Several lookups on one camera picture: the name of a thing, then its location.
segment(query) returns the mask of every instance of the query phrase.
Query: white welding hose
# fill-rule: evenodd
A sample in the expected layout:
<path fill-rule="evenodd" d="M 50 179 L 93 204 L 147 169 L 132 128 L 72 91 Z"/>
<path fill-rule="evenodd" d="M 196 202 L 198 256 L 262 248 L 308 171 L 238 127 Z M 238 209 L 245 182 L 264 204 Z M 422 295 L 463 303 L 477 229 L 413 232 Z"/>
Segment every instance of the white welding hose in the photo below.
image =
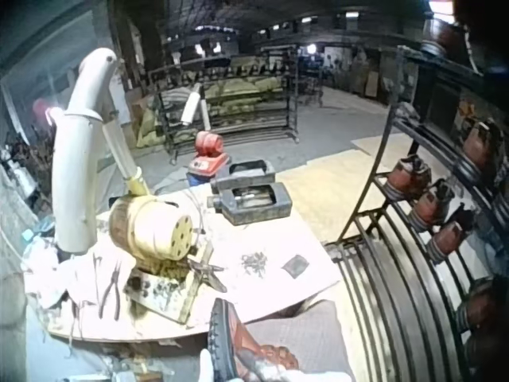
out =
<path fill-rule="evenodd" d="M 56 121 L 52 205 L 56 243 L 67 252 L 86 252 L 97 241 L 95 186 L 103 142 L 99 112 L 116 66 L 117 57 L 109 49 L 86 56 L 68 109 Z"/>

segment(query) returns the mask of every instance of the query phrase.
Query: fluorescent light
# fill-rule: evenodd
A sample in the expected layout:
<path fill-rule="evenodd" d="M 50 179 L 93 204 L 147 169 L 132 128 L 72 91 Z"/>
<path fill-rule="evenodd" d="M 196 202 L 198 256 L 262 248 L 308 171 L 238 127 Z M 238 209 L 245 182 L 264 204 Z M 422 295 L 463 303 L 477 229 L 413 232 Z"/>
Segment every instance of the fluorescent light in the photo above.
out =
<path fill-rule="evenodd" d="M 308 54 L 315 54 L 317 52 L 317 46 L 314 44 L 308 45 Z"/>
<path fill-rule="evenodd" d="M 453 2 L 429 2 L 429 8 L 433 11 L 433 18 L 454 24 Z"/>
<path fill-rule="evenodd" d="M 200 44 L 194 45 L 194 49 L 196 50 L 196 53 L 198 53 L 200 56 L 205 57 L 205 51 L 203 50 Z"/>

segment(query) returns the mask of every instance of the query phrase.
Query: wall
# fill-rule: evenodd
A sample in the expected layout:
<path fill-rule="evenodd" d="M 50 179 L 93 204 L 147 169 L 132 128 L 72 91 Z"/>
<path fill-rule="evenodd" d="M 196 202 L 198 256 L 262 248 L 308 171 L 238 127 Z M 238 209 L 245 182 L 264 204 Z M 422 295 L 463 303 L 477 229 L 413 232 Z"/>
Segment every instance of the wall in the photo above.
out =
<path fill-rule="evenodd" d="M 0 16 L 0 62 L 35 32 L 84 0 L 18 0 Z"/>

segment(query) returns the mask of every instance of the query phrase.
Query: ceiling light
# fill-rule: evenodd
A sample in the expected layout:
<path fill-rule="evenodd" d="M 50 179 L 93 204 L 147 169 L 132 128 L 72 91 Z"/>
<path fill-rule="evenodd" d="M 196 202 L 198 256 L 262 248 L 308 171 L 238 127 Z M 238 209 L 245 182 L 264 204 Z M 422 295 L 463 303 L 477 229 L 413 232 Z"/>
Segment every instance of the ceiling light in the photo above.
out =
<path fill-rule="evenodd" d="M 200 44 L 194 45 L 194 49 L 196 50 L 196 53 L 198 53 L 200 56 L 205 57 L 205 51 L 203 50 Z"/>
<path fill-rule="evenodd" d="M 308 54 L 315 54 L 317 52 L 317 46 L 314 44 L 308 45 Z"/>

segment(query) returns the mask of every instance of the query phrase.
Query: wooden board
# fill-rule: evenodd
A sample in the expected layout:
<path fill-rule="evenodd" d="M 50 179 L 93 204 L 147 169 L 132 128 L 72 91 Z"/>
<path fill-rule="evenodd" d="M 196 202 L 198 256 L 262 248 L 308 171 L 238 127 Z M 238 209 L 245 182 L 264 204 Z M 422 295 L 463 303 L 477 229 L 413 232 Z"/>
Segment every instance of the wooden board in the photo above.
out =
<path fill-rule="evenodd" d="M 200 226 L 203 221 L 207 237 L 214 245 L 210 263 L 225 268 L 217 276 L 228 288 L 226 294 L 202 284 L 187 325 L 172 322 L 150 310 L 133 309 L 129 298 L 121 293 L 117 322 L 110 311 L 105 309 L 104 318 L 99 319 L 98 306 L 86 305 L 80 310 L 73 327 L 71 303 L 66 302 L 60 312 L 50 318 L 49 332 L 69 337 L 73 328 L 73 337 L 85 341 L 156 341 L 183 337 L 208 331 L 216 297 L 233 302 L 241 319 L 248 322 L 292 306 L 340 281 L 338 268 L 297 209 L 284 219 L 234 227 L 223 215 L 206 209 L 206 198 L 211 194 L 209 185 L 200 185 L 162 198 L 185 209 L 195 226 Z M 106 235 L 101 235 L 92 249 L 99 253 L 102 249 L 107 251 L 102 255 L 122 251 Z M 246 258 L 255 253 L 266 257 L 265 272 L 260 274 L 246 265 Z M 296 279 L 282 269 L 295 255 L 304 257 L 309 263 Z"/>
<path fill-rule="evenodd" d="M 318 240 L 327 243 L 339 237 L 372 166 L 372 157 L 360 150 L 348 150 L 278 173 L 276 180 L 285 184 L 294 208 Z M 382 203 L 382 194 L 372 187 L 364 207 L 373 209 Z"/>

